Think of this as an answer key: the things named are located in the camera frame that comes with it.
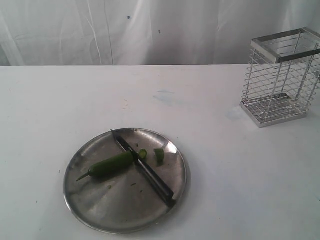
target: metal wire rack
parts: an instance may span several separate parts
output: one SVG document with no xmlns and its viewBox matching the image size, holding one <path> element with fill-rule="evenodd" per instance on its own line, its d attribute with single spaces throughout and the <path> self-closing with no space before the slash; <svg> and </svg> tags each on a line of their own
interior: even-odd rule
<svg viewBox="0 0 320 240">
<path fill-rule="evenodd" d="M 320 34 L 300 28 L 251 41 L 241 107 L 258 127 L 307 116 L 320 82 Z"/>
</svg>

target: black handle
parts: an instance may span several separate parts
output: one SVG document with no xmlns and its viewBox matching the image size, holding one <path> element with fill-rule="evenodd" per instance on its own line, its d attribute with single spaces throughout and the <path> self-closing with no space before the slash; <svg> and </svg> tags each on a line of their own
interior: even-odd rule
<svg viewBox="0 0 320 240">
<path fill-rule="evenodd" d="M 142 168 L 153 189 L 156 191 L 159 197 L 168 205 L 175 193 L 145 161 L 138 159 L 136 161 L 136 164 Z"/>
</svg>

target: stainless steel plate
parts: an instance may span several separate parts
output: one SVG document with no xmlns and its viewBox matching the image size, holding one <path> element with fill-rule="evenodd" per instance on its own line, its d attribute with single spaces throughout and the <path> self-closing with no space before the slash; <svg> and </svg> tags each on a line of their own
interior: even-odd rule
<svg viewBox="0 0 320 240">
<path fill-rule="evenodd" d="M 136 151 L 147 150 L 147 163 L 173 190 L 173 199 L 178 203 L 186 187 L 187 167 L 176 146 L 150 130 L 123 128 L 117 131 Z M 161 166 L 157 166 L 155 148 L 164 149 L 164 164 Z M 134 164 L 113 176 L 103 179 L 86 177 L 76 182 L 92 164 L 121 152 L 111 132 L 106 132 L 89 141 L 74 155 L 64 176 L 64 198 L 68 208 L 82 223 L 105 233 L 142 230 L 159 222 L 172 210 L 162 202 Z"/>
</svg>

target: knife blade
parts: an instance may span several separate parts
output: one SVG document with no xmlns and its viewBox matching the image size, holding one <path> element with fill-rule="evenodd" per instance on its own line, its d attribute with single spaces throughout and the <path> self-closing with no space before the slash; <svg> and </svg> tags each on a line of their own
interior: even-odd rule
<svg viewBox="0 0 320 240">
<path fill-rule="evenodd" d="M 111 129 L 112 136 L 114 140 L 125 150 L 130 151 L 133 155 L 135 164 L 140 167 L 143 175 L 151 184 L 152 188 L 159 195 L 159 197 L 164 201 L 167 206 L 172 205 L 172 197 L 174 192 L 170 187 L 157 175 L 157 173 L 144 161 L 141 159 L 139 154 L 127 143 L 127 141 L 120 136 L 115 130 Z"/>
</svg>

